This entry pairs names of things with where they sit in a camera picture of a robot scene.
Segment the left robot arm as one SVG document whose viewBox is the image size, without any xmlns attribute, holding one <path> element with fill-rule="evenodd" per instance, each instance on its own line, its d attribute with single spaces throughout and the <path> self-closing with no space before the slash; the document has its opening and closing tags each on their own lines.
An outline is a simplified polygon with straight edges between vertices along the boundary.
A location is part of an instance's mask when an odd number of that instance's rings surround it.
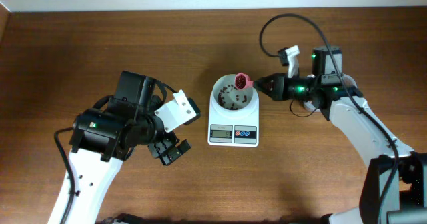
<svg viewBox="0 0 427 224">
<path fill-rule="evenodd" d="M 58 130 L 54 140 L 66 168 L 50 223 L 95 223 L 109 186 L 138 145 L 153 158 L 171 165 L 190 150 L 174 129 L 200 117 L 194 100 L 182 90 L 173 92 L 160 80 L 123 71 L 114 95 L 108 95 L 79 114 L 66 153 Z"/>
</svg>

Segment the pink measuring scoop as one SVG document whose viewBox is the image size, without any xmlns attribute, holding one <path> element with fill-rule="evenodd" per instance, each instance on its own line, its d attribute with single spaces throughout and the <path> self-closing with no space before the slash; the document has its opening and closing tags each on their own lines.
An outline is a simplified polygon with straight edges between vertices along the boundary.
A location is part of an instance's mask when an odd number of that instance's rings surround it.
<svg viewBox="0 0 427 224">
<path fill-rule="evenodd" d="M 234 79 L 234 86 L 238 90 L 248 89 L 253 87 L 253 81 L 250 80 L 249 76 L 245 73 L 238 73 Z"/>
</svg>

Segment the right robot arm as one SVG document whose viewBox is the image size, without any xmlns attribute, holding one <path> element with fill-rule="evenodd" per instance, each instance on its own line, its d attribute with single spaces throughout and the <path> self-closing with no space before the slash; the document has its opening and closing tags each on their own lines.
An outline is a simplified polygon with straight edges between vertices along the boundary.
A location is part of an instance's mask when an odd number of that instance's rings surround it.
<svg viewBox="0 0 427 224">
<path fill-rule="evenodd" d="M 339 47 L 316 47 L 312 76 L 299 77 L 291 55 L 278 57 L 288 73 L 254 81 L 274 101 L 307 101 L 350 141 L 368 168 L 357 207 L 327 214 L 322 223 L 425 223 L 426 154 L 397 138 L 372 112 L 353 82 L 345 83 Z"/>
</svg>

